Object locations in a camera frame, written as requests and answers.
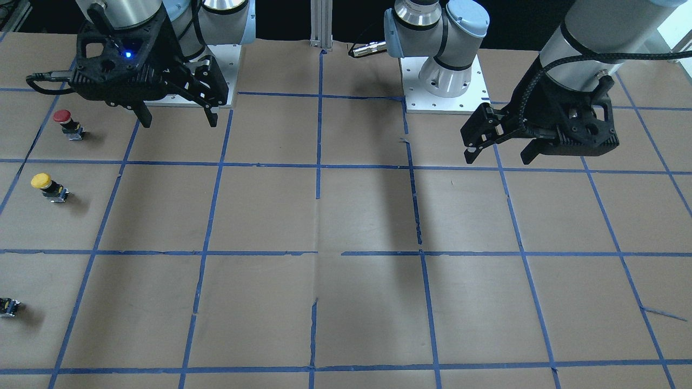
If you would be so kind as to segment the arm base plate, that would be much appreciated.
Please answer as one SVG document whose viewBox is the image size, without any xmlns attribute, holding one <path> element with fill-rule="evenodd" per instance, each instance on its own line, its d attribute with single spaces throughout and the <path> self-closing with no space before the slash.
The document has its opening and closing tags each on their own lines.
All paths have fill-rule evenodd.
<svg viewBox="0 0 692 389">
<path fill-rule="evenodd" d="M 227 81 L 227 103 L 221 106 L 221 108 L 232 109 L 237 92 L 237 79 L 242 63 L 244 47 L 239 44 L 210 45 L 208 46 L 208 51 L 216 58 L 223 77 L 225 81 Z M 188 101 L 181 96 L 172 94 L 156 101 L 147 101 L 146 105 L 160 106 L 160 108 L 164 106 L 170 106 L 171 108 L 192 108 L 193 106 L 198 106 L 198 104 L 193 101 Z"/>
<path fill-rule="evenodd" d="M 474 113 L 490 103 L 479 58 L 462 71 L 442 68 L 432 57 L 400 58 L 401 81 L 408 113 Z"/>
</svg>

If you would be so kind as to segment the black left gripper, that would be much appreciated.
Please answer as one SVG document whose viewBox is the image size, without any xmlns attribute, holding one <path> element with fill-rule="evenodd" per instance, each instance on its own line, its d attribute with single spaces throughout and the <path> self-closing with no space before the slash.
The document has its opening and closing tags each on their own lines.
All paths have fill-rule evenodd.
<svg viewBox="0 0 692 389">
<path fill-rule="evenodd" d="M 543 75 L 529 96 L 524 94 L 543 65 L 536 57 L 529 70 L 514 89 L 507 109 L 480 104 L 461 128 L 465 146 L 465 162 L 472 164 L 480 153 L 510 138 L 533 139 L 521 152 L 524 165 L 539 155 L 554 154 L 556 144 L 572 144 L 569 136 L 569 108 L 574 105 L 574 92 L 547 75 Z"/>
</svg>

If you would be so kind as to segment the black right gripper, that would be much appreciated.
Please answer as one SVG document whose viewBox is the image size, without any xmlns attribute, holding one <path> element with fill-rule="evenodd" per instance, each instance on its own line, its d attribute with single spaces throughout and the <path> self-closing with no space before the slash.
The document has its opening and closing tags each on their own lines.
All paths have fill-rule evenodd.
<svg viewBox="0 0 692 389">
<path fill-rule="evenodd" d="M 170 17 L 154 17 L 157 27 L 154 59 L 157 76 L 154 84 L 159 100 L 167 95 L 179 95 L 198 104 L 204 110 L 210 126 L 217 126 L 218 109 L 228 102 L 228 84 L 213 55 L 203 55 L 195 62 L 183 64 L 181 46 L 176 38 Z M 151 128 L 152 113 L 146 101 L 128 103 L 141 126 Z"/>
</svg>

